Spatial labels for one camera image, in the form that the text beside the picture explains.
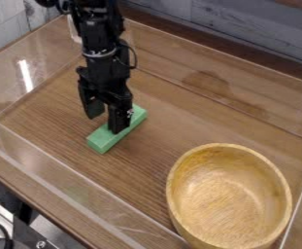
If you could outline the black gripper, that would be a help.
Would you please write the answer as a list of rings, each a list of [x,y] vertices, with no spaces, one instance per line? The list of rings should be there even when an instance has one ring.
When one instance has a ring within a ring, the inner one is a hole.
[[[133,66],[129,64],[128,48],[117,48],[108,54],[86,54],[85,65],[76,69],[77,89],[86,117],[92,120],[105,112],[109,105],[108,128],[118,134],[129,127],[132,93],[126,86]]]

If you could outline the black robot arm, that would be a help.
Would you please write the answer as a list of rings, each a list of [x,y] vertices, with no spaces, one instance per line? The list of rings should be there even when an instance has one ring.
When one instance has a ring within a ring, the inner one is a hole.
[[[76,69],[77,91],[89,119],[109,112],[108,129],[118,134],[129,127],[132,93],[126,86],[130,70],[129,45],[121,38],[124,17],[116,0],[34,0],[69,15],[81,40],[85,65]]]

